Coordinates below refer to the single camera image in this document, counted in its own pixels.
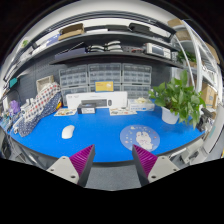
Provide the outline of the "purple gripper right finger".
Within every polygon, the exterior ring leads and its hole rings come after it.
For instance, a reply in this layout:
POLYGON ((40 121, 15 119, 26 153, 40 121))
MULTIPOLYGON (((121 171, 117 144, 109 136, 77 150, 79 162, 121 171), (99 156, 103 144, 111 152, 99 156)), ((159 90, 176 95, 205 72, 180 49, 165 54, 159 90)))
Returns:
POLYGON ((139 181, 142 186, 157 181, 179 170, 167 156, 157 157, 137 145, 132 146, 132 155, 139 181))

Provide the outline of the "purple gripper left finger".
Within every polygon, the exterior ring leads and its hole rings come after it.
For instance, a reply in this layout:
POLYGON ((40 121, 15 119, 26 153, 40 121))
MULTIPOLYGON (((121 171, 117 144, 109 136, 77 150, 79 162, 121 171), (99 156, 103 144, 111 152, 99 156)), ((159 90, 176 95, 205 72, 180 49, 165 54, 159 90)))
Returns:
POLYGON ((95 156, 95 145, 90 145, 74 155, 60 157, 47 171, 85 187, 95 156))

